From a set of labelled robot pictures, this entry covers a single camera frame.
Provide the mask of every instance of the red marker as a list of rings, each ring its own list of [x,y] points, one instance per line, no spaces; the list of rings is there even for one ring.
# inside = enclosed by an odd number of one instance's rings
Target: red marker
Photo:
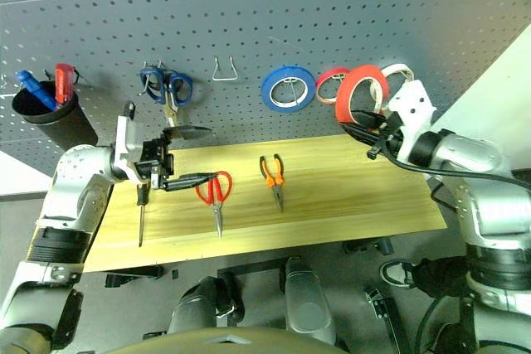
[[[66,103],[73,95],[74,67],[62,62],[56,64],[56,101]]]

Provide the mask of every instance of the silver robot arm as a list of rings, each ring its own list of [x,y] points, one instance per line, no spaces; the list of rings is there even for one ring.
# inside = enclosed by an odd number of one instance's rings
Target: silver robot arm
[[[370,158],[382,153],[451,191],[470,270],[461,316],[468,313],[471,346],[488,340],[531,349],[531,186],[514,180],[509,159],[493,143],[430,131],[434,110],[414,80],[389,101],[387,117],[358,111],[363,123],[342,127],[372,146]],[[369,130],[375,128],[380,134]]]
[[[133,118],[134,105],[127,103],[113,147],[80,145],[61,157],[27,258],[18,265],[0,310],[0,352],[42,353],[71,342],[83,299],[73,286],[116,182],[151,181],[153,189],[174,191],[212,178],[194,173],[168,181],[171,134],[143,142],[142,125]]]

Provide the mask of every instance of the blue marker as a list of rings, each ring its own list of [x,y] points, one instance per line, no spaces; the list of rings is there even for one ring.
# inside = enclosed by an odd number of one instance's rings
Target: blue marker
[[[18,81],[24,85],[32,95],[37,97],[50,111],[55,111],[57,109],[57,101],[53,96],[48,93],[41,83],[33,77],[27,70],[18,71],[15,76]]]

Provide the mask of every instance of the red scissors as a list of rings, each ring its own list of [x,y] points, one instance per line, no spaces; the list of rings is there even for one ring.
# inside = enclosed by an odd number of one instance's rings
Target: red scissors
[[[217,228],[217,235],[221,238],[222,237],[222,205],[223,202],[227,199],[229,194],[231,193],[232,189],[232,178],[231,175],[227,172],[220,171],[215,173],[216,176],[208,181],[208,198],[205,198],[199,186],[196,186],[196,193],[197,196],[199,196],[199,199],[201,199],[203,202],[205,202],[207,205],[212,207],[212,210],[214,211],[214,217],[216,218],[216,228]],[[227,180],[229,181],[229,187],[227,188],[227,192],[225,195],[223,195],[222,186],[219,183],[219,180],[217,179],[218,176],[225,176]],[[216,188],[216,197],[214,198],[214,187]]]

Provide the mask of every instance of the red tape roll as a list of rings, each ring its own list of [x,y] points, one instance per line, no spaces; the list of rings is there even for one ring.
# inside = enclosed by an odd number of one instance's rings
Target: red tape roll
[[[345,76],[346,74],[348,74],[350,72],[350,70],[348,68],[333,68],[332,70],[327,70],[326,72],[324,72],[318,79],[317,81],[315,82],[315,97],[317,98],[317,100],[321,103],[321,104],[326,104],[326,105],[332,105],[332,104],[335,104],[335,97],[332,97],[330,99],[325,99],[323,97],[321,97],[319,95],[319,89],[321,88],[321,85],[328,79],[330,78],[334,78],[335,76],[337,75],[343,75]]]
[[[370,80],[374,83],[376,102],[373,112],[376,114],[380,113],[383,100],[389,96],[389,84],[377,66],[370,64],[361,65],[351,70],[339,86],[338,96],[335,101],[335,118],[338,122],[356,122],[350,112],[350,101],[352,100],[354,91],[364,80]]]

